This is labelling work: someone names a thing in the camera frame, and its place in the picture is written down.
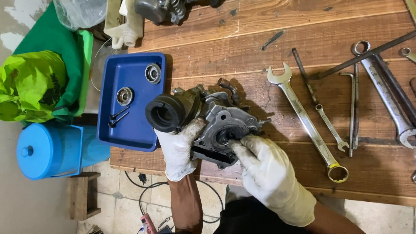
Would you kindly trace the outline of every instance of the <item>wooden stool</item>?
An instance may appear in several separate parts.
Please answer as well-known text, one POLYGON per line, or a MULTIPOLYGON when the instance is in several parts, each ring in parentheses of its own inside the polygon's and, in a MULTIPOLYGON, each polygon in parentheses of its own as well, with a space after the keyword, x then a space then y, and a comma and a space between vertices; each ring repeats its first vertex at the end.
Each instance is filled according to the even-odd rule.
POLYGON ((67 178, 67 219, 82 221, 101 212, 97 208, 98 172, 82 172, 67 178))

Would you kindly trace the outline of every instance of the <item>person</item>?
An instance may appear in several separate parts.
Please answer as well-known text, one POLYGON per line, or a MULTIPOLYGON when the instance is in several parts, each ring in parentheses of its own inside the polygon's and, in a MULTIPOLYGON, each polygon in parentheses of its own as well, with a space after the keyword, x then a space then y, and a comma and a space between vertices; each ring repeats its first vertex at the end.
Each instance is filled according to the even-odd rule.
MULTIPOLYGON (((190 160, 194 139, 205 120, 193 119, 178 133, 155 130, 166 162, 175 233, 200 234, 202 204, 190 160)), ((243 186, 252 195, 225 205, 214 234, 362 234, 358 226, 317 202, 295 177, 286 153, 270 139, 247 135, 230 140, 243 167, 243 186)))

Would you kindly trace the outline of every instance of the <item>wooden table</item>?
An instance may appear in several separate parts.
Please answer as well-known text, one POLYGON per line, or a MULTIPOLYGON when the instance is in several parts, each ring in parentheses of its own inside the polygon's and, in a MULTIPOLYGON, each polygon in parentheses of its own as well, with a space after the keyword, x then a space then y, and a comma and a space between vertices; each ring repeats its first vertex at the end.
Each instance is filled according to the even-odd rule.
MULTIPOLYGON (((416 184, 410 176, 416 168, 414 150, 397 145, 395 126, 360 66, 359 147, 353 158, 336 147, 334 137, 314 110, 291 49, 296 47, 306 72, 323 71, 353 57, 350 47, 365 39, 375 48, 415 29, 402 0, 226 0, 222 6, 194 6, 181 26, 155 26, 145 22, 141 46, 130 52, 163 52, 168 58, 166 92, 203 84, 216 87, 220 77, 237 86, 243 103, 260 119, 272 118, 263 130, 289 155, 299 182, 314 194, 370 202, 416 206, 416 184), (286 32, 260 48, 278 31, 286 32), (266 69, 282 73, 282 62, 292 68, 291 85, 334 157, 348 168, 349 179, 331 182, 318 151, 283 92, 267 81, 266 69)), ((409 81, 416 66, 398 56, 401 47, 416 49, 416 39, 381 55, 416 103, 409 81)), ((352 67, 344 70, 352 72, 352 67)), ((316 96, 339 135, 349 139, 351 79, 331 75, 311 81, 316 96)), ((163 175, 160 149, 144 153, 111 148, 113 168, 163 175)), ((241 185, 237 162, 225 170, 202 162, 196 177, 209 182, 241 185)))

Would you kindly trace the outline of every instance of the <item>gloved hand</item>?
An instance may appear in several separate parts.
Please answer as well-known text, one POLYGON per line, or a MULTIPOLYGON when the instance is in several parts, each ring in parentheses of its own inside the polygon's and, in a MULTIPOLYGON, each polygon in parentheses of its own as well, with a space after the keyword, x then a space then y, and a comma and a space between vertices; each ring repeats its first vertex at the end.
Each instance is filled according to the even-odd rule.
POLYGON ((165 156, 165 174, 170 181, 179 181, 195 170, 197 161, 190 160, 191 147, 204 127, 205 121, 195 118, 178 134, 155 129, 165 156))
POLYGON ((304 227, 314 221, 316 199, 296 180, 286 153, 270 139, 247 135, 230 140, 243 170, 243 186, 287 224, 304 227))

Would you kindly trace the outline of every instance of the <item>blue bucket lid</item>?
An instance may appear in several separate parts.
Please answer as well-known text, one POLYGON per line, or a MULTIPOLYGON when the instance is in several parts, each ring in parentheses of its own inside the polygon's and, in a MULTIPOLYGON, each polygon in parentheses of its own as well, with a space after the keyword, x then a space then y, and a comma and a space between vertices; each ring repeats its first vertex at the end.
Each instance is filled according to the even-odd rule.
POLYGON ((33 123, 19 136, 17 162, 29 179, 38 180, 56 174, 62 158, 61 137, 54 127, 33 123))

